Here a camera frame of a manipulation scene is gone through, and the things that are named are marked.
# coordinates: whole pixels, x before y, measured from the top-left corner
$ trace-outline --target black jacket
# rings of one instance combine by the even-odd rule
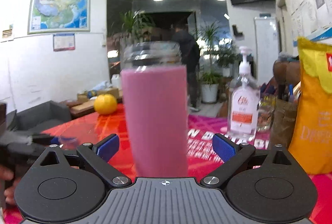
[[[181,62],[187,65],[187,72],[195,72],[200,60],[200,48],[194,37],[187,31],[180,30],[173,35],[172,41],[180,45]]]

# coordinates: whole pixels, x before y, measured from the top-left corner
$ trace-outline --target floor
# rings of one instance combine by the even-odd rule
[[[192,112],[190,111],[190,114],[192,115],[202,115],[202,116],[208,116],[208,117],[216,117],[220,108],[222,106],[222,103],[216,103],[216,104],[204,104],[201,103],[199,105],[200,111],[199,112]]]

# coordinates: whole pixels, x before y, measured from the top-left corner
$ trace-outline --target orange snack bag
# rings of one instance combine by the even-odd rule
[[[290,153],[308,174],[332,172],[332,46],[298,38],[301,97]]]

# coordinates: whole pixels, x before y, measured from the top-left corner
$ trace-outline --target yellow fruit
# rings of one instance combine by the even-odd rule
[[[109,115],[116,111],[117,99],[111,94],[99,95],[93,106],[100,115]]]

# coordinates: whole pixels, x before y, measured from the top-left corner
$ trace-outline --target person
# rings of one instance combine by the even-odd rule
[[[200,60],[200,48],[194,37],[188,33],[188,28],[184,23],[175,25],[175,34],[172,36],[172,41],[180,45],[181,62],[187,66],[190,109],[198,112],[200,109],[197,108],[198,82],[196,68]]]
[[[10,181],[12,180],[14,177],[14,173],[0,165],[0,181]],[[6,189],[4,192],[4,195],[6,197],[6,203],[8,203],[9,205],[15,205],[15,200],[14,200],[14,190],[15,187],[17,186],[17,184],[19,183],[20,179],[16,179],[13,183],[13,186],[11,186],[10,188]]]

